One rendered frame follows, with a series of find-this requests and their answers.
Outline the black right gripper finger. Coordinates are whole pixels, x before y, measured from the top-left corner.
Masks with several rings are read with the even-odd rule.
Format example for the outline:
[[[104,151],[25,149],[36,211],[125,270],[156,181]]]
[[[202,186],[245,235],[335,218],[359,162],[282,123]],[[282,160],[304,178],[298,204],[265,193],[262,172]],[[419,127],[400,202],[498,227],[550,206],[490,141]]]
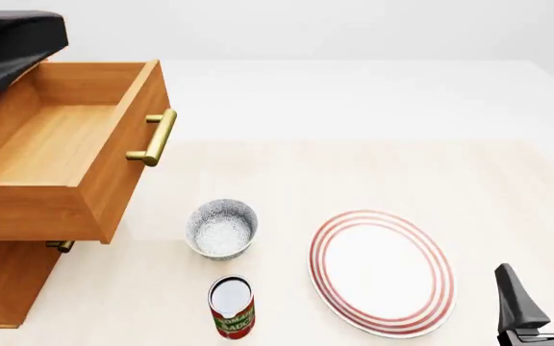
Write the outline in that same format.
[[[550,318],[529,296],[513,267],[500,264],[494,270],[498,298],[497,331],[534,330],[550,323]]]

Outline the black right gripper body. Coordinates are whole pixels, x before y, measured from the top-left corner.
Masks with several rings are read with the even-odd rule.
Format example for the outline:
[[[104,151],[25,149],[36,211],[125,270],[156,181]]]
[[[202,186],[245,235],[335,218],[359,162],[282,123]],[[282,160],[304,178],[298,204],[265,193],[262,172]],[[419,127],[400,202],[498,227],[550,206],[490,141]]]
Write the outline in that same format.
[[[537,325],[507,325],[498,327],[500,346],[554,346],[554,334],[541,334]]]

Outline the patterned grey-white bowl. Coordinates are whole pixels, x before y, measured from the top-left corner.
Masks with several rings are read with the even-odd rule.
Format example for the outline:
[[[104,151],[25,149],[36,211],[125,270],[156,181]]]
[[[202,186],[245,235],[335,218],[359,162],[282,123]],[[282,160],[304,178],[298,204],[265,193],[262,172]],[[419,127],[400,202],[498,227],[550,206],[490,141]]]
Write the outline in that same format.
[[[202,204],[186,224],[186,241],[200,256],[231,260],[251,245],[259,226],[256,213],[247,204],[217,199]]]

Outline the open wooden drawer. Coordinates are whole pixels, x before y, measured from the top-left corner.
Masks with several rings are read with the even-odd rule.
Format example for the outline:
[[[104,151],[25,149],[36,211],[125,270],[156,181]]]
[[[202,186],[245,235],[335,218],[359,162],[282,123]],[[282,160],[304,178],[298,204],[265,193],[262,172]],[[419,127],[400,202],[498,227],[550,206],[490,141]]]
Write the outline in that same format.
[[[109,243],[169,109],[161,64],[43,62],[0,98],[0,241]]]

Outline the wooden cabinet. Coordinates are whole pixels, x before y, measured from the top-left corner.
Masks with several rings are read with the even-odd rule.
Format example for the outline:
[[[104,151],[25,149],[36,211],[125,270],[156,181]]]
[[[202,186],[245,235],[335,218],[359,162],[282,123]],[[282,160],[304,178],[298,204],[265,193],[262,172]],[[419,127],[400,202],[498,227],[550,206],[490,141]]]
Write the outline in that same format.
[[[18,328],[61,253],[42,241],[0,241],[0,328]]]

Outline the white plate with red rings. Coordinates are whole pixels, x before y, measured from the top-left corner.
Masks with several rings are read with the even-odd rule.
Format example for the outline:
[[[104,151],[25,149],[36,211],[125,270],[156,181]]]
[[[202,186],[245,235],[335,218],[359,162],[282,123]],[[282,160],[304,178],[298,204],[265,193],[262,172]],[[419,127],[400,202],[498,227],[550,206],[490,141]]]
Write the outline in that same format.
[[[430,334],[456,305],[445,252],[416,224],[388,212],[350,210],[329,218],[311,239],[307,263],[325,305],[368,334]]]

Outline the tomato sauce tin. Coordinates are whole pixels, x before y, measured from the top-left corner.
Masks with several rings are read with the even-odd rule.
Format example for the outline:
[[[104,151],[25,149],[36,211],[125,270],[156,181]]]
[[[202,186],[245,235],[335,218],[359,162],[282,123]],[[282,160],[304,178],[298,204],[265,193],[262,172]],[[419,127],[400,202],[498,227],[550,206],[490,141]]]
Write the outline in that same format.
[[[243,276],[217,279],[208,291],[208,304],[216,330],[224,338],[242,339],[254,328],[254,293]]]

